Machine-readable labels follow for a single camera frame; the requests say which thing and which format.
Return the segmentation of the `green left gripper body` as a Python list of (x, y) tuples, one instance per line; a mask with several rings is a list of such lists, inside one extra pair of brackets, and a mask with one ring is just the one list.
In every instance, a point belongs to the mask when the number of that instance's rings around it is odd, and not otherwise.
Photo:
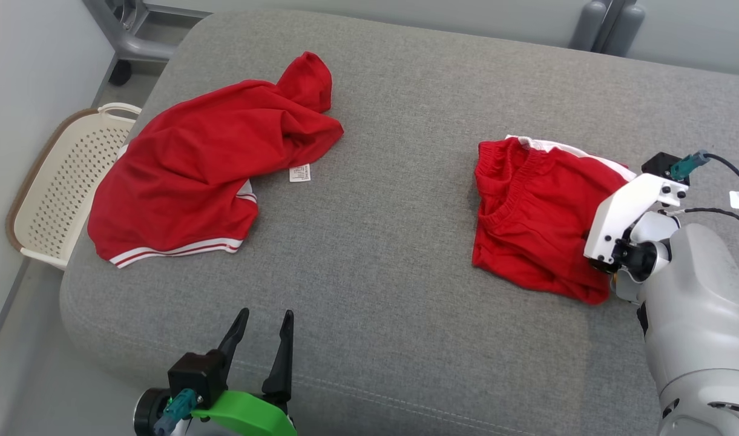
[(204, 428), (221, 435), (297, 435), (280, 408), (248, 392), (228, 390), (209, 409), (193, 409), (191, 416), (206, 418)]

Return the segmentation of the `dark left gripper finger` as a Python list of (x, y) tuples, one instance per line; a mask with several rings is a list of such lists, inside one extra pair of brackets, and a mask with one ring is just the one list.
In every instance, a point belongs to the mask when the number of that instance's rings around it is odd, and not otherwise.
[(228, 376), (230, 372), (237, 345), (239, 345), (244, 337), (248, 319), (249, 309), (241, 309), (223, 337), (222, 342), (220, 342), (218, 351), (220, 351), (223, 357), (222, 376)]
[(269, 376), (262, 383), (262, 399), (288, 414), (294, 371), (294, 312), (286, 310), (280, 328), (280, 345)]

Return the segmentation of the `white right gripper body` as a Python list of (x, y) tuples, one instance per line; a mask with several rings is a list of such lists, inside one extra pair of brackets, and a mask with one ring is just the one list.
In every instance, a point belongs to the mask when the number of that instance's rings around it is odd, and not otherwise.
[(617, 240), (630, 225), (640, 220), (657, 202), (679, 206), (681, 199), (678, 195), (688, 190), (688, 185), (653, 174), (635, 177), (598, 206), (584, 247), (584, 256), (613, 264)]

